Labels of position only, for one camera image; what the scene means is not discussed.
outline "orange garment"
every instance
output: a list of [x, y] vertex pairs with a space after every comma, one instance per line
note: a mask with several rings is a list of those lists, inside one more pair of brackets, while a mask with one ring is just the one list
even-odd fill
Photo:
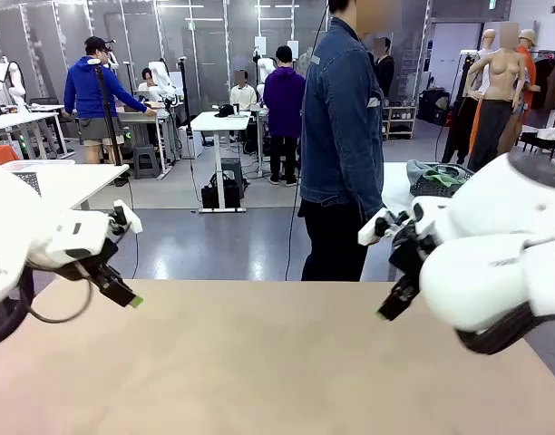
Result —
[[473, 118], [473, 127], [471, 128], [471, 136], [469, 137], [469, 155], [473, 152], [475, 146], [475, 138], [477, 137], [477, 128], [479, 127], [479, 113], [481, 112], [481, 101], [477, 104], [475, 118]]
[[14, 153], [14, 150], [12, 150], [12, 147], [9, 145], [0, 145], [0, 165], [14, 160], [19, 160], [19, 158]]
[[[530, 83], [535, 84], [537, 70], [535, 68], [535, 62], [531, 58], [530, 52], [528, 52], [528, 49], [525, 48], [523, 45], [520, 45], [518, 47], [517, 52], [523, 54], [523, 56], [525, 57], [525, 66], [528, 69], [528, 74], [530, 75]], [[523, 100], [525, 102], [527, 102], [527, 104], [528, 104], [528, 110], [526, 110], [523, 113], [523, 117], [525, 119], [525, 117], [530, 113], [531, 100], [533, 100], [533, 92], [532, 91], [524, 91], [523, 92]]]

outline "sneaker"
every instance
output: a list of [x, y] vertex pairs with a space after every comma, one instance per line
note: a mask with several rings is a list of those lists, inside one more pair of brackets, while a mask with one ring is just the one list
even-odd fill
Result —
[[292, 177], [291, 179], [287, 179], [286, 180], [286, 186], [288, 186], [289, 188], [293, 188], [293, 187], [297, 186], [297, 178]]

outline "gray stool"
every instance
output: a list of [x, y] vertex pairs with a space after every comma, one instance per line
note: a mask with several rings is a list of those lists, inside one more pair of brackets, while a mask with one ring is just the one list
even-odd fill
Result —
[[243, 175], [241, 173], [241, 160], [235, 157], [221, 158], [221, 171], [233, 172], [233, 179], [238, 183], [239, 198], [245, 197], [243, 190]]
[[[132, 161], [134, 163], [134, 179], [139, 179], [144, 175], [152, 175], [154, 178], [159, 177], [159, 163], [157, 163], [157, 155], [154, 153], [153, 147], [133, 147]], [[141, 169], [141, 156], [149, 156], [151, 158], [151, 167]]]

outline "man in blue hoodie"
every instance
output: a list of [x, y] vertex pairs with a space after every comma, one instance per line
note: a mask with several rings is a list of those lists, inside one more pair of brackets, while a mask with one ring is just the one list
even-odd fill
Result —
[[269, 109], [271, 135], [271, 184], [279, 184], [281, 156], [286, 156], [286, 186], [295, 186], [296, 147], [302, 131], [302, 102], [306, 80], [294, 71], [292, 50], [282, 45], [276, 51], [277, 69], [266, 80], [263, 101]]
[[[108, 52], [111, 50], [106, 42], [91, 36], [84, 42], [86, 55], [68, 70], [63, 93], [64, 116], [70, 116], [74, 109], [78, 111], [80, 133], [86, 147], [86, 163], [99, 163], [101, 145], [108, 149], [109, 161], [114, 162], [114, 150], [104, 119], [104, 108], [100, 83], [96, 77], [95, 65], [91, 59], [99, 59], [102, 65], [108, 64]], [[111, 105], [112, 124], [117, 135], [117, 142], [124, 143], [122, 128], [116, 114], [114, 96], [127, 106], [143, 112], [147, 116], [156, 116], [157, 112], [148, 108], [122, 88], [118, 78], [109, 68], [103, 70], [108, 101]]]
[[383, 93], [356, 34], [375, 2], [358, 1], [360, 16], [356, 0], [329, 0], [334, 17], [307, 70], [299, 216], [312, 251], [303, 281], [359, 281], [358, 231], [383, 206]]

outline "man in denim jacket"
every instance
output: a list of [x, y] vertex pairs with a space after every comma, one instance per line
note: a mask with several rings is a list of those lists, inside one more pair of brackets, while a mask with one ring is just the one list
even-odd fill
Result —
[[307, 71], [299, 216], [312, 252], [303, 281], [359, 281], [358, 231], [383, 206], [382, 91], [356, 35], [356, 0], [334, 16]]

